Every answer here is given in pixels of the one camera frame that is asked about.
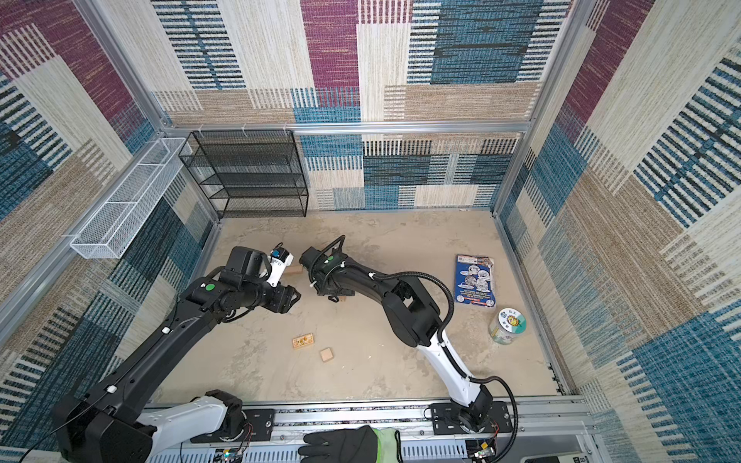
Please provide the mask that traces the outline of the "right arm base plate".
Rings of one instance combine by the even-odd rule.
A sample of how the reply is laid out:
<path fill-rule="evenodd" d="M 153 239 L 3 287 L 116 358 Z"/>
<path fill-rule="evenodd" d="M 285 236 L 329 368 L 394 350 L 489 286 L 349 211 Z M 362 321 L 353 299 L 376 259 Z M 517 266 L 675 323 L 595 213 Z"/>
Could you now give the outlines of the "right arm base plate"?
<path fill-rule="evenodd" d="M 476 414 L 468 407 L 450 401 L 428 407 L 435 435 L 493 434 L 513 431 L 513 414 L 507 403 L 493 401 L 484 414 Z"/>

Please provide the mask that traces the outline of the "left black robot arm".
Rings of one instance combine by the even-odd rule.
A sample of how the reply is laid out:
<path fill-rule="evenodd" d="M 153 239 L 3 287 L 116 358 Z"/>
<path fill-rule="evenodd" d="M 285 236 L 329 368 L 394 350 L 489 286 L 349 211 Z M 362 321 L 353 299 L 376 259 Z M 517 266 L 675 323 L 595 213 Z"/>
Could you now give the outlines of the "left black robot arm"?
<path fill-rule="evenodd" d="M 293 262 L 283 246 L 270 253 L 237 246 L 226 265 L 194 280 L 173 311 L 113 372 L 80 399 L 66 395 L 52 409 L 53 434 L 69 462 L 145 462 L 193 437 L 233 440 L 243 432 L 242 402 L 212 390 L 158 412 L 144 408 L 188 351 L 221 323 L 262 307 L 291 310 L 300 293 L 280 279 Z"/>

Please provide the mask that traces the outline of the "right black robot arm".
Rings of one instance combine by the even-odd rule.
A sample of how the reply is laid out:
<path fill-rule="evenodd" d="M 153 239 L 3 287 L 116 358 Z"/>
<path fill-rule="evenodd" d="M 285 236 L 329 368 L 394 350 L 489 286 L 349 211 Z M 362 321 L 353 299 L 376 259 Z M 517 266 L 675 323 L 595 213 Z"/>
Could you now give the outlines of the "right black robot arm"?
<path fill-rule="evenodd" d="M 337 299 L 362 294 L 377 303 L 395 336 L 421 351 L 457 405 L 453 421 L 467 432 L 483 432 L 491 424 L 494 398 L 486 385 L 505 381 L 494 375 L 476 378 L 455 352 L 446 328 L 455 313 L 455 299 L 438 278 L 421 271 L 382 273 L 345 254 L 341 235 L 324 249 L 310 247 L 300 257 L 318 295 Z"/>

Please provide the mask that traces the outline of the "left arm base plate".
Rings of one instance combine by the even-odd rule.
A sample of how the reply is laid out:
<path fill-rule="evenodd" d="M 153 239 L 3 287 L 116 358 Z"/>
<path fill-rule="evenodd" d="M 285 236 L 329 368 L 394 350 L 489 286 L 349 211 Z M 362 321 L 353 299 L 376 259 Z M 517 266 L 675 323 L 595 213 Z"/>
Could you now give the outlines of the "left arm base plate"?
<path fill-rule="evenodd" d="M 191 444 L 221 444 L 267 442 L 273 430 L 274 409 L 243 409 L 237 420 L 237 428 L 228 424 L 225 429 L 201 434 L 189 440 Z"/>

